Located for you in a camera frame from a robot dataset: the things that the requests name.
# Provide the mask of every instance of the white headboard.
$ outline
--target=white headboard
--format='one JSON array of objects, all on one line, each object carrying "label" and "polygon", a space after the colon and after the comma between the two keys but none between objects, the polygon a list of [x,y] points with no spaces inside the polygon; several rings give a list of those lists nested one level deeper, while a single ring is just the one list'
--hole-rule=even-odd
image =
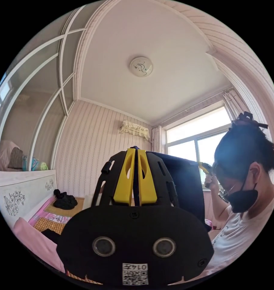
[{"label": "white headboard", "polygon": [[8,226],[20,217],[29,221],[56,188],[55,170],[0,171],[0,212]]}]

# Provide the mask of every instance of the qr code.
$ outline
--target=qr code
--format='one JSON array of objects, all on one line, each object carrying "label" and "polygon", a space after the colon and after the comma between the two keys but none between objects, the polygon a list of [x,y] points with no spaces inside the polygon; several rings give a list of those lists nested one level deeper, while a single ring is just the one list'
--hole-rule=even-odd
[{"label": "qr code", "polygon": [[148,264],[123,263],[123,285],[148,284]]}]

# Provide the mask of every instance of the pink blanket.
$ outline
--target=pink blanket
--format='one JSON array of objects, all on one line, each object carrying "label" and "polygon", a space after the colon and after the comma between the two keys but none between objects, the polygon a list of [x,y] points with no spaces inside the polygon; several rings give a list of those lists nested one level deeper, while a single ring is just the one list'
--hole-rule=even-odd
[{"label": "pink blanket", "polygon": [[18,240],[31,252],[50,266],[65,273],[63,263],[56,252],[57,245],[53,241],[49,240],[21,217],[16,221],[12,231]]}]

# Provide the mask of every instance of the white t-shirt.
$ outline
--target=white t-shirt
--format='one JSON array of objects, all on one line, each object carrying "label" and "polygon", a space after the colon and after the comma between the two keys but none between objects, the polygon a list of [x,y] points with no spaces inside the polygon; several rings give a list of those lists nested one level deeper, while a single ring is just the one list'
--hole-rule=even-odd
[{"label": "white t-shirt", "polygon": [[227,207],[229,217],[225,226],[212,240],[214,255],[204,271],[194,279],[174,283],[190,282],[211,275],[230,265],[240,257],[260,234],[274,209],[274,198],[270,204],[256,217],[245,220],[240,213],[233,213]]}]

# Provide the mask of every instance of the glasses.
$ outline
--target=glasses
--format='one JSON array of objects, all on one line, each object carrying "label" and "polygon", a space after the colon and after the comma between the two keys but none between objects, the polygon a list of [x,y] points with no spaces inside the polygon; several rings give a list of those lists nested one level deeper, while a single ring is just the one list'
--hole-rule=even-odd
[{"label": "glasses", "polygon": [[220,189],[219,190],[219,193],[218,193],[218,196],[226,203],[229,203],[228,201],[228,195],[229,195],[229,192],[235,187],[235,185],[229,190],[225,190],[225,189]]}]

